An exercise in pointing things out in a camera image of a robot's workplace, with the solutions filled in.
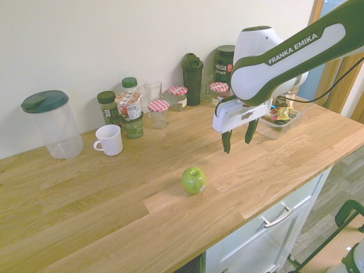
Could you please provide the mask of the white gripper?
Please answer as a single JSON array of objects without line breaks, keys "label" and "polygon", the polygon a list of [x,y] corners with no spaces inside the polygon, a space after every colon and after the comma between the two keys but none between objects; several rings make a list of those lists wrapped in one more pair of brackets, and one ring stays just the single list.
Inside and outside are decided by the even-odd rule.
[{"label": "white gripper", "polygon": [[249,123],[245,134],[245,143],[249,144],[255,134],[259,118],[270,111],[270,100],[258,106],[245,106],[237,98],[225,98],[225,100],[227,101],[221,101],[215,108],[213,128],[223,133],[222,144],[224,152],[228,154],[231,149],[232,129]]}]

